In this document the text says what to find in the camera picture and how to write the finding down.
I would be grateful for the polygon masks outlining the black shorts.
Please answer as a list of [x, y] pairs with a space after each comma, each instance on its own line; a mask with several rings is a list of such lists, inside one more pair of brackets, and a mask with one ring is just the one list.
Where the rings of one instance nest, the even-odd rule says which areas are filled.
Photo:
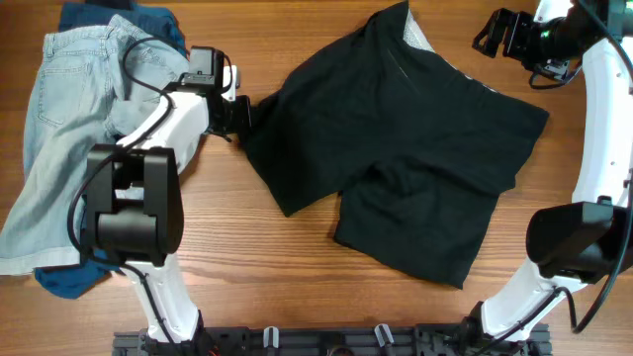
[[408, 14], [381, 10], [302, 63], [242, 144], [285, 215], [339, 194], [337, 243], [461, 288], [549, 115], [408, 44]]

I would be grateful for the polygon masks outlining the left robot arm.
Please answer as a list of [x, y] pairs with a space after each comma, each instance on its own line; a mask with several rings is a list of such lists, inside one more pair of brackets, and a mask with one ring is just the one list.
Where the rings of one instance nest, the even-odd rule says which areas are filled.
[[145, 312], [146, 338], [159, 347], [191, 346], [202, 318], [176, 252], [184, 230], [180, 175], [206, 134], [229, 139], [250, 124], [238, 71], [222, 51], [194, 46], [189, 67], [156, 92], [159, 103], [132, 133], [96, 144], [77, 194], [86, 199], [86, 232], [70, 239], [80, 254], [120, 268]]

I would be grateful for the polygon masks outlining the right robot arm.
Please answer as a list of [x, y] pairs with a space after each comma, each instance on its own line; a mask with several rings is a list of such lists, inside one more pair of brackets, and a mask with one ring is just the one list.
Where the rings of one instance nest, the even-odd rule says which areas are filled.
[[536, 326], [558, 303], [601, 286], [584, 315], [570, 316], [572, 332], [583, 332], [632, 264], [632, 4], [542, 1], [534, 14], [501, 8], [473, 46], [518, 60], [549, 89], [585, 78], [583, 158], [571, 202], [533, 215], [526, 259], [454, 336], [463, 355], [531, 354], [539, 349]]

